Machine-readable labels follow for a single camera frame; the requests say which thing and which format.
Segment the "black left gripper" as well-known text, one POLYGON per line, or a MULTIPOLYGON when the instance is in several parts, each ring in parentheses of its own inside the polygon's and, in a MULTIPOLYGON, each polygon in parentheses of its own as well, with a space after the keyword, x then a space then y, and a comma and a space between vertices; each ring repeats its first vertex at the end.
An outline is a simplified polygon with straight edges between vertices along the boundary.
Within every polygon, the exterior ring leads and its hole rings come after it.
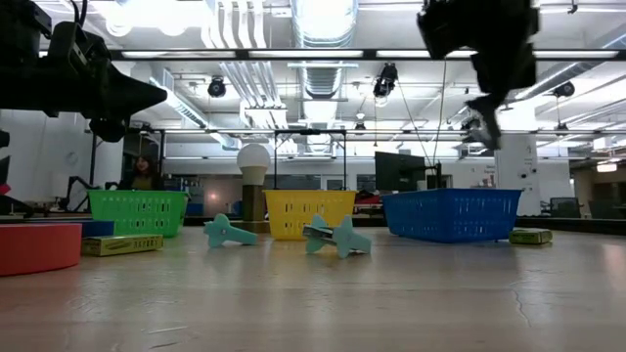
POLYGON ((105 40, 84 30, 81 22, 60 22, 54 27, 46 64, 68 89, 46 109, 50 117, 75 111, 85 118, 124 120, 167 99, 165 90, 113 66, 105 40))

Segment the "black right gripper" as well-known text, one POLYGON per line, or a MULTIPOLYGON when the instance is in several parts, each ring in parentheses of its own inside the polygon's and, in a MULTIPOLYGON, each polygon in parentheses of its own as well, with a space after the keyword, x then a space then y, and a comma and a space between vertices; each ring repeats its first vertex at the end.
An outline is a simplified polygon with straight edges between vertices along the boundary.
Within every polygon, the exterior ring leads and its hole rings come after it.
POLYGON ((530 0, 426 1, 417 27, 429 56, 447 59, 462 48, 480 90, 490 93, 467 101, 480 126, 470 135, 488 150, 501 148, 497 108, 514 89, 536 83, 536 57, 530 38, 539 31, 539 8, 530 0))

